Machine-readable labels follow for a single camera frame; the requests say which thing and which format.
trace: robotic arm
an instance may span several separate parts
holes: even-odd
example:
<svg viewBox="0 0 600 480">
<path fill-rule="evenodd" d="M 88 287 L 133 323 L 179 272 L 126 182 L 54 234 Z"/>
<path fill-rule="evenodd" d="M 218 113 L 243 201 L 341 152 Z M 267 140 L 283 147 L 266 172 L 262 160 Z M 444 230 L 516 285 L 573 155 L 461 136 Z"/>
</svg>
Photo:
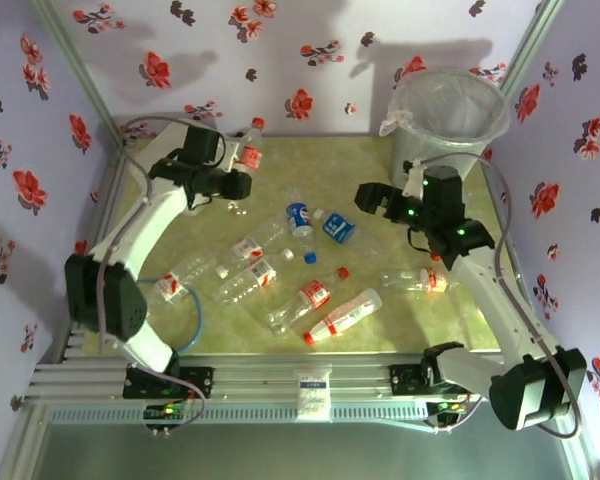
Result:
<svg viewBox="0 0 600 480">
<path fill-rule="evenodd" d="M 380 183 L 361 185 L 356 205 L 367 213 L 384 207 L 384 217 L 427 237 L 432 252 L 473 294 L 500 345 L 504 363 L 472 354 L 452 342 L 425 350 L 424 381 L 429 385 L 460 385 L 488 399 L 498 419 L 511 430 L 545 422 L 569 411 L 566 389 L 553 359 L 577 398 L 586 362 L 579 350 L 565 351 L 536 319 L 514 289 L 503 288 L 494 267 L 494 241 L 478 221 L 465 218 L 462 181 L 449 166 L 428 167 L 423 196 L 403 196 Z M 524 319 L 532 321 L 531 327 Z M 553 356 L 547 358 L 545 349 Z"/>
<path fill-rule="evenodd" d="M 239 200 L 249 195 L 251 177 L 233 169 L 240 153 L 237 141 L 187 120 L 172 123 L 136 158 L 151 179 L 151 195 L 139 216 L 132 208 L 117 227 L 87 256 L 72 255 L 65 264 L 69 310 L 72 319 L 99 331 L 95 292 L 100 265 L 112 242 L 128 222 L 104 270 L 106 332 L 115 336 L 125 353 L 156 372 L 177 373 L 178 361 L 145 321 L 147 304 L 137 279 L 149 252 L 175 217 L 198 214 L 213 197 Z M 182 145 L 173 150 L 173 145 Z M 139 183 L 141 173 L 133 171 Z"/>
</svg>

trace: floral wallpaper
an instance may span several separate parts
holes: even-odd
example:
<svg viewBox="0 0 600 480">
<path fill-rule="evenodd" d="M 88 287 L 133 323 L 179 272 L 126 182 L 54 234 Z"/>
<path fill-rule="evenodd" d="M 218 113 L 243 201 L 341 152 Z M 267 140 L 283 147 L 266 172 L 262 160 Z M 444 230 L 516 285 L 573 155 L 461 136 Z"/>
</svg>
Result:
<svg viewBox="0 0 600 480">
<path fill-rule="evenodd" d="M 0 462 L 34 366 L 68 321 L 63 264 L 87 240 L 114 153 L 33 9 L 0 1 Z"/>
<path fill-rule="evenodd" d="M 500 83 L 541 0 L 43 1 L 118 124 L 191 115 L 235 134 L 257 117 L 269 135 L 329 135 L 376 134 L 411 72 L 455 66 Z"/>
<path fill-rule="evenodd" d="M 600 478 L 600 0 L 565 2 L 514 97 L 491 158 L 510 183 L 529 298 L 588 359 L 580 404 Z"/>
</svg>

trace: plastic bottle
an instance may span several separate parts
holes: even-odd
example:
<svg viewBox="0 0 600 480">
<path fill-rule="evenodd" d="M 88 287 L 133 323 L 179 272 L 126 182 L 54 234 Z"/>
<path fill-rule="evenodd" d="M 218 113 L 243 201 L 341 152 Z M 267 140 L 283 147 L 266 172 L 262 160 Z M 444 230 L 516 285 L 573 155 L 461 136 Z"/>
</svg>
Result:
<svg viewBox="0 0 600 480">
<path fill-rule="evenodd" d="M 264 255 L 260 260 L 227 280 L 215 295 L 215 300 L 225 305 L 243 302 L 264 287 L 273 283 L 285 262 L 293 260 L 293 252 L 285 248 L 282 253 Z"/>
<path fill-rule="evenodd" d="M 270 218 L 246 236 L 217 262 L 215 272 L 220 278 L 228 278 L 238 270 L 258 261 L 263 249 L 283 237 L 288 229 L 283 215 Z"/>
<path fill-rule="evenodd" d="M 322 222 L 322 231 L 336 242 L 353 245 L 354 248 L 361 250 L 360 253 L 364 256 L 378 255 L 379 242 L 368 234 L 363 235 L 359 226 L 341 214 L 318 208 L 313 212 L 313 218 Z"/>
<path fill-rule="evenodd" d="M 260 169 L 261 159 L 262 133 L 257 128 L 252 128 L 240 139 L 238 158 L 234 161 L 233 168 L 253 177 Z"/>
<path fill-rule="evenodd" d="M 435 267 L 382 272 L 380 283 L 384 288 L 426 293 L 442 293 L 457 285 L 450 283 L 446 273 Z"/>
<path fill-rule="evenodd" d="M 176 303 L 188 293 L 184 285 L 195 284 L 200 278 L 210 274 L 217 263 L 217 258 L 206 249 L 186 257 L 155 283 L 147 303 Z"/>
<path fill-rule="evenodd" d="M 287 218 L 291 234 L 298 238 L 304 250 L 304 261 L 311 265 L 316 263 L 316 232 L 311 225 L 311 217 L 307 205 L 302 201 L 302 193 L 297 188 L 287 191 L 290 200 L 287 206 Z"/>
<path fill-rule="evenodd" d="M 349 271 L 340 267 L 337 272 L 307 283 L 292 300 L 267 316 L 274 335 L 285 333 L 300 317 L 322 307 L 331 298 L 338 283 L 349 277 Z"/>
<path fill-rule="evenodd" d="M 339 335 L 381 307 L 382 300 L 378 292 L 373 288 L 367 288 L 353 300 L 343 303 L 324 317 L 320 323 L 304 334 L 304 341 L 307 345 L 313 345 L 325 338 Z"/>
</svg>

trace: white trash bin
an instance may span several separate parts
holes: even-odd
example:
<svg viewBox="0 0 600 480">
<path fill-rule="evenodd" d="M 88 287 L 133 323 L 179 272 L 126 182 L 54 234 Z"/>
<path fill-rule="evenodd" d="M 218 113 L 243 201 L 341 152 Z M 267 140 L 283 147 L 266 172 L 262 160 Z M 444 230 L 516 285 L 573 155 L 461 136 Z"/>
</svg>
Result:
<svg viewBox="0 0 600 480">
<path fill-rule="evenodd" d="M 380 135 L 394 135 L 391 184 L 404 188 L 405 161 L 425 160 L 445 153 L 459 155 L 436 162 L 450 165 L 466 178 L 476 159 L 509 128 L 505 96 L 491 83 L 465 70 L 438 68 L 413 72 L 400 80 L 389 103 Z"/>
</svg>

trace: blue bottle cap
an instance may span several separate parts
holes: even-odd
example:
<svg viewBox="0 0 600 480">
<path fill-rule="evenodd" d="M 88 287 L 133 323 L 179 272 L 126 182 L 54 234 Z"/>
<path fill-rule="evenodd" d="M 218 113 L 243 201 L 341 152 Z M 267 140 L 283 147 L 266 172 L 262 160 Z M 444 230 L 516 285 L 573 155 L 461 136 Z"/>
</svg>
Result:
<svg viewBox="0 0 600 480">
<path fill-rule="evenodd" d="M 307 265 L 313 265 L 314 263 L 316 263 L 317 260 L 318 258 L 316 257 L 315 252 L 309 252 L 304 254 L 304 261 Z"/>
</svg>

